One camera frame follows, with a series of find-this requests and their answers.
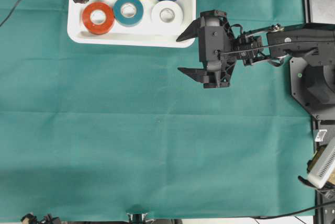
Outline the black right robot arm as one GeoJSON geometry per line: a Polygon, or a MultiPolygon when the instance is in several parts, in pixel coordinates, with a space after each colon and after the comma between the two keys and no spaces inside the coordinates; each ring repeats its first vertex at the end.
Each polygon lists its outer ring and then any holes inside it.
{"type": "Polygon", "coordinates": [[[291,26],[271,25],[244,31],[235,36],[226,12],[201,12],[183,33],[178,42],[198,39],[201,69],[179,68],[179,71],[204,88],[225,88],[237,61],[245,66],[267,62],[274,67],[283,65],[287,56],[302,58],[310,66],[334,65],[334,25],[303,23],[291,26]]]}

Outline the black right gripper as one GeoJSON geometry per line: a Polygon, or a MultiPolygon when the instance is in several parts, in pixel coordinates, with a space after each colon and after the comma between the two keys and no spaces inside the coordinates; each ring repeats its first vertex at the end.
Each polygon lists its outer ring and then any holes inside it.
{"type": "Polygon", "coordinates": [[[182,42],[198,37],[199,61],[203,69],[177,68],[204,88],[225,88],[235,68],[236,59],[229,58],[225,51],[232,49],[234,34],[230,30],[227,14],[219,10],[201,12],[200,17],[176,39],[182,42]]]}

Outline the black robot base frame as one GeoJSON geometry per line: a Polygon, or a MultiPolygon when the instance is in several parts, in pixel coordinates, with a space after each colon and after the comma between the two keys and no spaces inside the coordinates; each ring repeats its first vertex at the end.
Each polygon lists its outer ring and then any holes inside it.
{"type": "Polygon", "coordinates": [[[289,64],[291,95],[311,116],[314,156],[307,162],[310,172],[334,140],[334,0],[303,0],[305,21],[296,25],[300,41],[315,44],[306,58],[289,64]]]}

